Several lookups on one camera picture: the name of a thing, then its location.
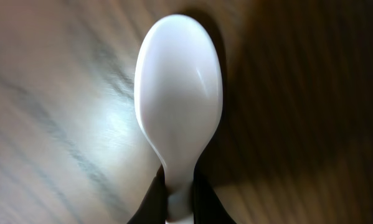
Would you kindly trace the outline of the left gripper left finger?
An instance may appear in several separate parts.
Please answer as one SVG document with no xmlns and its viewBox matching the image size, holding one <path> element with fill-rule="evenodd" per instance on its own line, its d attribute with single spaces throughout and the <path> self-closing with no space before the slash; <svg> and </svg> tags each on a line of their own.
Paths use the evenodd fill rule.
<svg viewBox="0 0 373 224">
<path fill-rule="evenodd" d="M 165 224 L 168 193 L 163 166 L 160 166 L 141 205 L 127 224 Z"/>
</svg>

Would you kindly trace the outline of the white plastic spoon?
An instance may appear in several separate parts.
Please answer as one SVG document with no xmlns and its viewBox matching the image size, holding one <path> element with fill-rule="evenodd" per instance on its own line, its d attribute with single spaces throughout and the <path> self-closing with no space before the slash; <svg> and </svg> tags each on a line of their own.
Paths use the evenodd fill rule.
<svg viewBox="0 0 373 224">
<path fill-rule="evenodd" d="M 195 19 L 173 14 L 146 34 L 135 70 L 138 124 L 164 168 L 166 223 L 192 223 L 196 163 L 222 115 L 222 72 L 214 43 Z"/>
</svg>

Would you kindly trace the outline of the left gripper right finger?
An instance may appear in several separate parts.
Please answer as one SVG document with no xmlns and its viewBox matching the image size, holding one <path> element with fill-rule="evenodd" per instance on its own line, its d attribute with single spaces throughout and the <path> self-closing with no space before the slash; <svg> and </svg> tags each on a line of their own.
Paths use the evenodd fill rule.
<svg viewBox="0 0 373 224">
<path fill-rule="evenodd" d="M 192 211 L 195 224 L 236 224 L 199 170 L 194 171 Z"/>
</svg>

